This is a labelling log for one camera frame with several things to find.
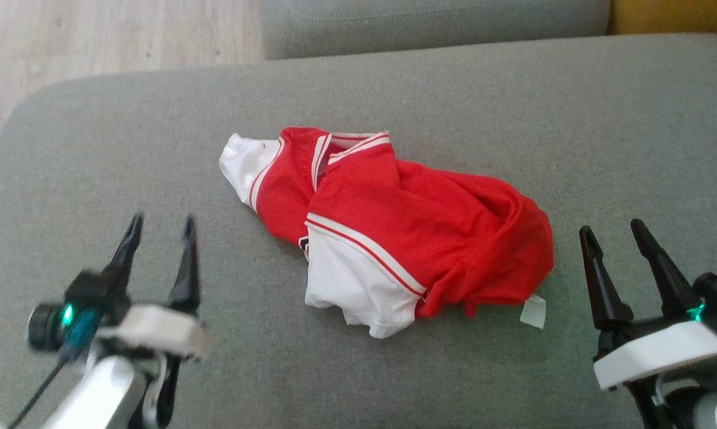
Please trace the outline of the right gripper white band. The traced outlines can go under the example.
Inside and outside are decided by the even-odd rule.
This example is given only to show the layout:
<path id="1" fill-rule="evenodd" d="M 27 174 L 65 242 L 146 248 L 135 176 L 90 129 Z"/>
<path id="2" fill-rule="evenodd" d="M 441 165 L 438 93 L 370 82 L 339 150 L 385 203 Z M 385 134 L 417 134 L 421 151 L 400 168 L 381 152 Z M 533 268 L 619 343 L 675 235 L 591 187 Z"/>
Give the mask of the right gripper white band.
<path id="1" fill-rule="evenodd" d="M 604 266 L 603 250 L 592 228 L 580 228 L 585 282 L 599 331 L 593 369 L 601 389 L 717 358 L 717 321 L 686 315 L 702 300 L 644 222 L 634 218 L 630 226 L 639 252 L 650 264 L 666 317 L 633 321 L 631 308 L 618 296 Z"/>

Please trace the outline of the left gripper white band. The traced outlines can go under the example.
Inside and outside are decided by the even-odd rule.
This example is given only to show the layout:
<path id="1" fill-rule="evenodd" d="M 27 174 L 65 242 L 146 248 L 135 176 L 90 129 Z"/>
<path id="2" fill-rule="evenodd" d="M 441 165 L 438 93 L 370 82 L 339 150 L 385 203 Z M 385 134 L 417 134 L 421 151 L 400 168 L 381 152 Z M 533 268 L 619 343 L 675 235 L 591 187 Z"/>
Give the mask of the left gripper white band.
<path id="1" fill-rule="evenodd" d="M 127 288 L 133 257 L 140 246 L 144 214 L 136 213 L 114 253 L 103 269 L 109 288 Z M 100 328 L 99 339 L 119 340 L 128 347 L 171 354 L 182 359 L 205 359 L 213 340 L 203 323 L 195 316 L 201 304 L 199 251 L 195 218 L 185 221 L 182 236 L 183 253 L 175 284 L 170 291 L 169 307 L 135 305 L 114 328 Z"/>

